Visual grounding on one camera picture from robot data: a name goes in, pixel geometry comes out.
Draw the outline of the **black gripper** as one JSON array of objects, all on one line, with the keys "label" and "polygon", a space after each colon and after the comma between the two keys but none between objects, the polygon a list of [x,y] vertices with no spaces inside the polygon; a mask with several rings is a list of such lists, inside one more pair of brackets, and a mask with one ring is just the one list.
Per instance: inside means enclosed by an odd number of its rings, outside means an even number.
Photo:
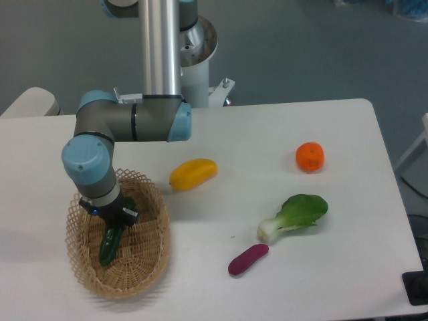
[{"label": "black gripper", "polygon": [[79,200],[89,215],[98,216],[106,223],[105,239],[116,239],[118,226],[121,228],[132,227],[139,218],[139,211],[132,197],[124,197],[119,194],[113,202],[103,206],[95,206],[83,197]]}]

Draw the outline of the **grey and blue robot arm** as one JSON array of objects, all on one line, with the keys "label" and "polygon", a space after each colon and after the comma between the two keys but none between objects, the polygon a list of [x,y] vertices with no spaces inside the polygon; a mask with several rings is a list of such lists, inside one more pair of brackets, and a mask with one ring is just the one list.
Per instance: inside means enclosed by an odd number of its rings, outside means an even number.
[{"label": "grey and blue robot arm", "polygon": [[191,106],[181,94],[180,7],[186,1],[103,1],[114,17],[137,17],[142,42],[142,100],[121,104],[109,92],[82,96],[73,138],[62,162],[82,198],[80,205],[107,227],[134,225],[112,166],[116,142],[185,141],[191,137]]}]

